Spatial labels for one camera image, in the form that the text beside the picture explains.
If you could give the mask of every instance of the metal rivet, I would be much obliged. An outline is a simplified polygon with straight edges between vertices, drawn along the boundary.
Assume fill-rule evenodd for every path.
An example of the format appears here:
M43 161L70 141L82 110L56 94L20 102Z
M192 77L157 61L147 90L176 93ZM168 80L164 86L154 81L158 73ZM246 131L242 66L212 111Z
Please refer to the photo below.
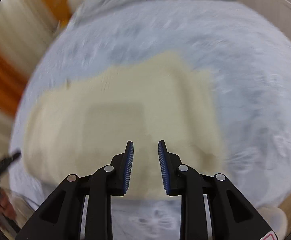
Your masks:
M179 166L179 171L187 171L188 170L188 166L187 165L180 165Z
M77 176L75 176L74 174L71 174L68 176L68 181L69 182L72 182L72 181L75 181L77 179Z
M216 175L216 179L220 181L224 181L226 179L225 175L219 173Z
M110 172L110 171L113 171L113 170L114 170L114 167L111 166L111 165L107 165L107 166L104 167L104 170L105 170L106 172Z

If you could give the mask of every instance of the sticker label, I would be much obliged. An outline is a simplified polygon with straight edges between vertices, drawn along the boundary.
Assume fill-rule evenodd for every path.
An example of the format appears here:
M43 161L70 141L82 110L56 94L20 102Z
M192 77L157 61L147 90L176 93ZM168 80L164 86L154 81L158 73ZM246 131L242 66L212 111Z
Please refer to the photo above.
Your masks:
M274 231L270 231L260 240L278 240Z

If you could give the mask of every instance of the orange curtain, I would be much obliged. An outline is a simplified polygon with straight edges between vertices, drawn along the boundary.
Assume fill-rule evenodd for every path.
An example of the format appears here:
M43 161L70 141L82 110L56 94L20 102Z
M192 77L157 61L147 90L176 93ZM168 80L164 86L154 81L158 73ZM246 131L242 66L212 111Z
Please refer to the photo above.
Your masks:
M26 86L27 78L0 56L0 109L14 116Z

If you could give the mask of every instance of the triangular cutout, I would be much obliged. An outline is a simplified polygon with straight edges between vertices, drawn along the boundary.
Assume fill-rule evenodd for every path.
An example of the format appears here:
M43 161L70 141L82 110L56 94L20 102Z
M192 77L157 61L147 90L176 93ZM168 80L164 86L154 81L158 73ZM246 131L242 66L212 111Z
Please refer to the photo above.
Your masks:
M48 221L50 223L56 224L59 219L64 197L65 197L65 191L62 190L54 198L54 200L51 201L50 205L42 212L42 215L40 216L41 219Z
M227 196L235 222L240 223L252 218L252 213L241 203L232 191L227 190Z

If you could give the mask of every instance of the hand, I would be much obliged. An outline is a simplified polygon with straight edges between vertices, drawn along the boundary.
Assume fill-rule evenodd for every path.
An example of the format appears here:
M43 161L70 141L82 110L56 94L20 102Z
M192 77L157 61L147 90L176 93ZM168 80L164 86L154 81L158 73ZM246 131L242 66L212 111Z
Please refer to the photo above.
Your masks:
M15 220L16 213L12 206L12 204L9 201L9 198L7 197L7 194L4 190L1 189L1 197L0 197L0 214L5 215L6 217Z

